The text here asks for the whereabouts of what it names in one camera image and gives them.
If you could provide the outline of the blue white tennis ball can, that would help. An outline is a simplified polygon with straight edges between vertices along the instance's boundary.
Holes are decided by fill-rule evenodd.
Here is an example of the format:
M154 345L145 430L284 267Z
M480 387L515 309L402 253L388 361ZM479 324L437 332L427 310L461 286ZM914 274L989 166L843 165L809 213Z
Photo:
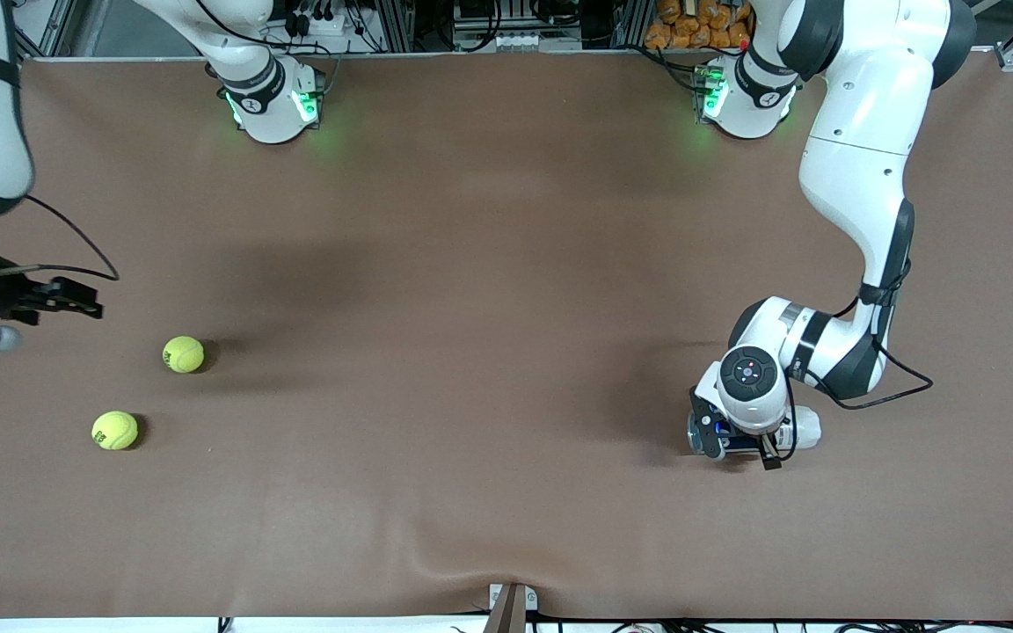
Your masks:
M759 438L741 432L739 429L734 428L723 413L720 412L720 414L724 417L724 421L719 422L718 431L723 441L726 456L734 454L760 455L759 446L757 446ZM776 436L783 458L787 457L791 450L796 450L796 452L806 450L815 447L820 441L821 428L817 414L807 406L799 406L796 409L796 414L795 418L792 416L785 418L783 424L772 433L772 436Z

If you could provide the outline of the white power strip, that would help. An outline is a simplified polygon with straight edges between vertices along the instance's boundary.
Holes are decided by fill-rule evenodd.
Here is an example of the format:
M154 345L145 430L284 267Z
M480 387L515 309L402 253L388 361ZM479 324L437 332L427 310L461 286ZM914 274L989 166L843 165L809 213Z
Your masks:
M276 0L290 39L342 37L349 27L345 0Z

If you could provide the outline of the orange snack bags pile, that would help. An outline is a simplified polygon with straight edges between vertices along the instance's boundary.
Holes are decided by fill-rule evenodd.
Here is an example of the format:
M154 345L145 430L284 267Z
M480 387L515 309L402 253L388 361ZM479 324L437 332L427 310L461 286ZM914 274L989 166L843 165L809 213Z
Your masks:
M643 47L648 49L748 48L755 28L749 0L654 0Z

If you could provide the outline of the yellow tennis ball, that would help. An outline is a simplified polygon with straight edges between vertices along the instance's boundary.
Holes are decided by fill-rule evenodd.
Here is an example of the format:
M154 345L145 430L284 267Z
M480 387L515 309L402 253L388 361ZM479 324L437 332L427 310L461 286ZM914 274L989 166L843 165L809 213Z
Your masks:
M138 440L138 421L125 411L109 411L93 421L91 437L104 450L124 450Z
M190 336L177 336L164 345L164 364L174 373L189 374L204 364L206 352L202 343Z

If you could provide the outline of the metal table clamp bracket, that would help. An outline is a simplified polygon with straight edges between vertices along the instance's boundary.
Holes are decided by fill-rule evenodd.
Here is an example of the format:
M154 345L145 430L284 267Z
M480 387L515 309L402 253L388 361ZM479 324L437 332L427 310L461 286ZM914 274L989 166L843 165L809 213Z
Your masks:
M489 618L483 633L531 633L529 617L538 610L538 594L532 586L490 585Z

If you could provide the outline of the brown table mat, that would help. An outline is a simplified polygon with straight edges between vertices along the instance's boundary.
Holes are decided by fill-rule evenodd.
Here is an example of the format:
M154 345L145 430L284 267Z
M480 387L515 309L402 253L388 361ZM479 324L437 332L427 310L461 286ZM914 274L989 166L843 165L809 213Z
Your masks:
M931 391L782 469L687 445L771 295L859 250L769 137L631 54L350 59L317 131L238 132L197 62L32 61L36 195L115 261L104 319L0 353L0 617L465 612L1013 620L1013 73L978 52L906 169L890 350ZM198 339L189 374L164 345ZM138 440L104 450L125 411Z

